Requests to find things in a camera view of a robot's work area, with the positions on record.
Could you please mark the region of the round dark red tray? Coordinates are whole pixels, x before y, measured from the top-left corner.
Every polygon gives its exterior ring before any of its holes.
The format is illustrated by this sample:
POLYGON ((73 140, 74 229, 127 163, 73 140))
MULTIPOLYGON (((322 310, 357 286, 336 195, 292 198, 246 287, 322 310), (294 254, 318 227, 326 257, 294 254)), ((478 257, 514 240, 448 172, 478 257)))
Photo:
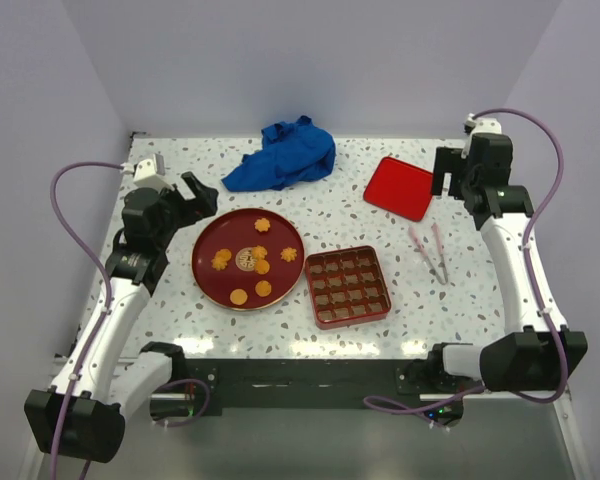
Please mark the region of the round dark red tray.
POLYGON ((258 208, 238 209, 226 213, 206 226, 196 240, 192 251, 192 273, 197 286, 207 298, 218 305, 234 310, 266 308, 284 298, 295 287, 303 269, 305 250, 301 235, 292 222, 281 215, 258 208), (271 228, 260 233, 254 228, 259 218, 268 218, 271 228), (255 260, 251 248, 261 245, 267 249, 266 260, 270 271, 259 275, 254 271, 255 260), (296 248, 298 257, 287 263, 280 257, 285 247, 296 248), (226 269, 216 271, 211 260, 220 249, 229 249, 232 258, 226 269), (267 297, 259 297, 255 285, 266 280, 272 286, 267 297), (244 289, 248 294, 242 306, 233 305, 230 293, 244 289))

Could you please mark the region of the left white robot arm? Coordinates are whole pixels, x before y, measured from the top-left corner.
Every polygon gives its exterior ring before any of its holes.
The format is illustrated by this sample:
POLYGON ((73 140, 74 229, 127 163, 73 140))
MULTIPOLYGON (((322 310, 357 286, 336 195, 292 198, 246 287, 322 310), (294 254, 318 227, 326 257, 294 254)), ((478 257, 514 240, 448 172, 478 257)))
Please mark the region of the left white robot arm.
POLYGON ((218 192, 192 173, 181 176, 193 196, 176 186, 138 182, 123 202, 122 226, 99 265, 97 308, 70 357, 44 390, 29 393, 24 411, 38 448, 61 456, 107 463, 126 425, 154 392, 176 392, 191 379, 183 349, 150 342, 121 375, 115 373, 131 328, 148 305, 167 265, 176 232, 217 212, 218 192))

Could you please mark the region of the flower cookie top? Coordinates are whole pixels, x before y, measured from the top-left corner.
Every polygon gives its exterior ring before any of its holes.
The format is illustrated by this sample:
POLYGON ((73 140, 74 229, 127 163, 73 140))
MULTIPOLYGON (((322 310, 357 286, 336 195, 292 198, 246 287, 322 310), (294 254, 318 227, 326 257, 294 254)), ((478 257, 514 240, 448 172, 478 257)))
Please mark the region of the flower cookie top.
POLYGON ((270 220, 268 218, 259 218, 254 222, 254 228, 260 233, 268 232, 271 228, 270 220))

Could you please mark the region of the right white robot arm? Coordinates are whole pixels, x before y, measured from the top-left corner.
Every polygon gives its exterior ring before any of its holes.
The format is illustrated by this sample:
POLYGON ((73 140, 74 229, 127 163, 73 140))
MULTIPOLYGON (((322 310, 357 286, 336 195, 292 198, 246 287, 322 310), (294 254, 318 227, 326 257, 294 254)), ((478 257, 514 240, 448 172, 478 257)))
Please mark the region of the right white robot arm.
POLYGON ((562 395, 588 343, 568 327, 552 295, 536 246, 538 211, 525 187, 510 184, 512 160, 512 141, 503 134, 477 133, 466 149, 436 150, 431 192, 447 186, 472 217, 496 271, 505 334, 486 346, 435 346, 438 360, 425 379, 439 393, 467 377, 492 392, 548 403, 562 395))

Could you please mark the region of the pink metal tongs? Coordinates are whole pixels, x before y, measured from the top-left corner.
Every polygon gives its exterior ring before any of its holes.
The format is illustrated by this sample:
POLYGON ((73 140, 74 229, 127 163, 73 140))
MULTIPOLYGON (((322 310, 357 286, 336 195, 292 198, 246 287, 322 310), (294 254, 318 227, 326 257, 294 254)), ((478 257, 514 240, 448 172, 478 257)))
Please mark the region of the pink metal tongs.
POLYGON ((447 285, 449 283, 449 274, 446 265, 445 251, 442 242, 441 231, 437 223, 434 223, 432 225, 431 230, 433 239, 435 241, 437 262, 434 262, 432 260, 431 256, 426 250, 426 247, 424 246, 424 243, 417 235, 416 230, 412 226, 410 226, 408 229, 408 235, 412 244, 415 247, 415 250, 422 257, 424 263, 428 267, 429 272, 435 277, 435 279, 440 285, 447 285))

